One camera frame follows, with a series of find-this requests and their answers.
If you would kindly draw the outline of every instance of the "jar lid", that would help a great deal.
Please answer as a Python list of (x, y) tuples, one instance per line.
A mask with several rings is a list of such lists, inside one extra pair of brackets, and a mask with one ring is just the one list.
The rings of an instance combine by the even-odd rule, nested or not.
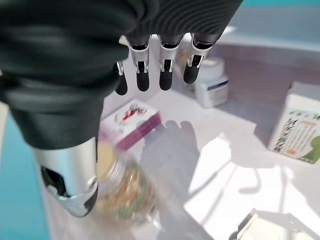
[(112, 193), (121, 183), (126, 170), (125, 162), (113, 146), (98, 143), (97, 177), (99, 195)]
[(208, 57), (201, 64), (197, 81), (218, 79), (224, 72), (225, 61), (222, 58)]

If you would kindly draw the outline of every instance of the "pink and white box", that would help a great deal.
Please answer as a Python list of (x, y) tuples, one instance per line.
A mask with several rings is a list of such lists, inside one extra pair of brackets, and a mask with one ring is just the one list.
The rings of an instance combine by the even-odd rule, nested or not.
[(158, 110), (133, 99), (100, 121), (99, 141), (128, 150), (161, 123)]

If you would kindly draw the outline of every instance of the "box with green design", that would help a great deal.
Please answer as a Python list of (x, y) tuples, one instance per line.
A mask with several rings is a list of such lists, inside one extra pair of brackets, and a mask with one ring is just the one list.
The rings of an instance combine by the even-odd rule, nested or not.
[(311, 164), (320, 159), (320, 85), (291, 85), (268, 148)]

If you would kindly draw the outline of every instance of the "white cardboard box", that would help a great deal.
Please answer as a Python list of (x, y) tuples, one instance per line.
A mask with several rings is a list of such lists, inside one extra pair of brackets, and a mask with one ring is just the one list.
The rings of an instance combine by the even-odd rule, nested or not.
[(320, 159), (320, 85), (292, 84), (268, 148), (311, 164)]
[(99, 141), (128, 150), (160, 123), (156, 109), (133, 99), (100, 121)]
[(237, 240), (314, 240), (299, 230), (290, 230), (254, 215), (246, 226), (240, 230)]

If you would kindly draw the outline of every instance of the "robotic hand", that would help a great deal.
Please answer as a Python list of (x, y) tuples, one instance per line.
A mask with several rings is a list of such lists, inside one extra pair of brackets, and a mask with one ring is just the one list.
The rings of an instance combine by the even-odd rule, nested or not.
[(149, 88), (149, 38), (160, 39), (161, 89), (192, 33), (193, 83), (242, 0), (11, 0), (0, 4), (0, 100), (34, 151), (48, 191), (83, 217), (98, 195), (97, 136), (104, 98), (127, 92), (129, 43), (137, 86)]

